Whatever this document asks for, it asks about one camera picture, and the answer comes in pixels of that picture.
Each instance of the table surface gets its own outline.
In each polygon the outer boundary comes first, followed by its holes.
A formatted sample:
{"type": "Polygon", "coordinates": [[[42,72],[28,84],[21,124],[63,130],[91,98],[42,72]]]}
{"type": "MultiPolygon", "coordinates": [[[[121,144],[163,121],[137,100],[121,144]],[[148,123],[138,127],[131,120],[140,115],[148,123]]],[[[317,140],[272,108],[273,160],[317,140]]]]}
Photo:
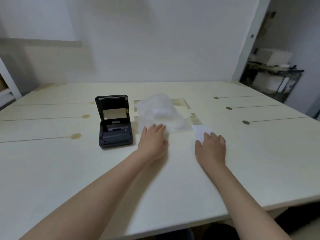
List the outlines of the table surface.
{"type": "MultiPolygon", "coordinates": [[[[196,116],[226,138],[227,166],[265,209],[320,199],[319,122],[244,85],[50,85],[0,112],[0,238],[18,239],[137,149],[138,134],[131,146],[100,149],[96,96],[127,94],[136,126],[134,101],[158,92],[176,99],[189,121],[196,116]]],[[[102,239],[143,237],[227,217],[218,191],[196,161],[193,132],[172,134],[169,142],[167,160],[138,176],[102,239]]]]}

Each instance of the left hand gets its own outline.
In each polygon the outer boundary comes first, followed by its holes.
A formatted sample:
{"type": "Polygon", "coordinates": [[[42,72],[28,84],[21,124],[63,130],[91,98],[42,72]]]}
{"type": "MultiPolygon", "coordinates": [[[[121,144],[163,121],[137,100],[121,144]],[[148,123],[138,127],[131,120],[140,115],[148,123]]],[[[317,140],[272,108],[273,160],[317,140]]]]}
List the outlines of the left hand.
{"type": "Polygon", "coordinates": [[[168,148],[169,142],[164,139],[163,135],[166,130],[165,125],[151,125],[147,130],[143,128],[141,138],[138,144],[138,152],[148,161],[160,158],[168,148]]]}

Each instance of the open printer lid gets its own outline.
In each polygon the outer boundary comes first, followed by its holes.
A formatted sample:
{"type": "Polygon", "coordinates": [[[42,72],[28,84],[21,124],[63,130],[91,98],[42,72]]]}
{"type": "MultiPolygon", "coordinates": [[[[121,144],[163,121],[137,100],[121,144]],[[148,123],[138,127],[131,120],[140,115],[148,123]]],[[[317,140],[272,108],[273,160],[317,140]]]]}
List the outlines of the open printer lid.
{"type": "Polygon", "coordinates": [[[101,121],[130,117],[127,95],[98,96],[95,101],[101,121]]]}

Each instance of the portable printer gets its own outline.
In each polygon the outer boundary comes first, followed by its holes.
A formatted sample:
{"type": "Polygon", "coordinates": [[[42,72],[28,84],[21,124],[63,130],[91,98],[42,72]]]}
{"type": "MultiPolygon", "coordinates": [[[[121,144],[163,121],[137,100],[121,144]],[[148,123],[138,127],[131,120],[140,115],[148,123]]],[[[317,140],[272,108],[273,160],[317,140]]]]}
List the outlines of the portable printer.
{"type": "Polygon", "coordinates": [[[131,145],[134,141],[127,95],[98,96],[100,115],[99,146],[104,148],[131,145]]]}

